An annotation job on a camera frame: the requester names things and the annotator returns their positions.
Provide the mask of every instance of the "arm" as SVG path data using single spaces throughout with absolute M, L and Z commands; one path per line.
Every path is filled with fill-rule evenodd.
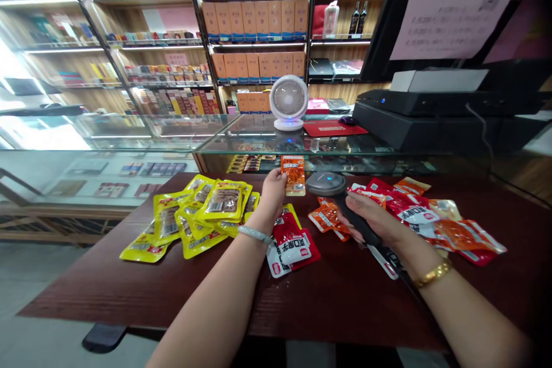
M 367 197 L 349 193 L 348 207 L 364 217 L 401 259 L 413 280 L 436 268 L 442 257 L 429 243 Z M 348 226 L 350 223 L 341 214 Z M 353 237 L 362 235 L 351 228 Z M 456 270 L 420 289 L 458 362 L 464 367 L 520 366 L 528 357 L 528 338 Z
M 271 171 L 246 225 L 267 234 L 281 213 L 286 176 Z M 242 343 L 267 245 L 238 234 L 182 307 L 148 367 L 223 367 Z

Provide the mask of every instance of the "white bottle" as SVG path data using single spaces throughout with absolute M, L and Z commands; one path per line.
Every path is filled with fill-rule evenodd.
M 338 1 L 332 1 L 324 11 L 324 34 L 325 39 L 335 39 L 335 30 L 338 27 L 339 6 Z

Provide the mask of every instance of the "red mouse pad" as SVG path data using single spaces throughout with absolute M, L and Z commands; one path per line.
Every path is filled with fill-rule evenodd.
M 318 138 L 323 136 L 360 135 L 368 133 L 358 125 L 340 124 L 338 119 L 323 121 L 305 121 L 303 128 L 308 135 Z

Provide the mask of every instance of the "dark bottle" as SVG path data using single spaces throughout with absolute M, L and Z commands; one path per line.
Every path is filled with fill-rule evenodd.
M 349 27 L 349 39 L 351 38 L 351 35 L 355 33 L 355 30 L 357 29 L 357 23 L 358 23 L 358 7 L 360 6 L 360 2 L 356 2 L 356 9 L 355 12 L 352 14 L 351 17 L 351 26 Z
M 368 0 L 364 2 L 364 9 L 362 9 L 361 17 L 358 20 L 358 26 L 356 27 L 356 33 L 362 35 L 364 30 L 364 20 L 366 20 L 366 9 L 368 7 Z

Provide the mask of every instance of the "right hand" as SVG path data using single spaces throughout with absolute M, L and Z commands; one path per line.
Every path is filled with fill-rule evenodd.
M 379 204 L 371 200 L 369 197 L 348 192 L 345 199 L 347 206 L 356 214 L 363 217 L 366 222 L 372 227 L 372 230 L 381 237 L 383 244 L 392 247 L 400 244 L 406 235 L 412 231 L 402 225 L 397 219 L 389 214 L 385 209 L 382 209 Z M 364 244 L 364 238 L 345 216 L 338 211 L 338 219 L 349 229 L 351 236 L 361 244 Z

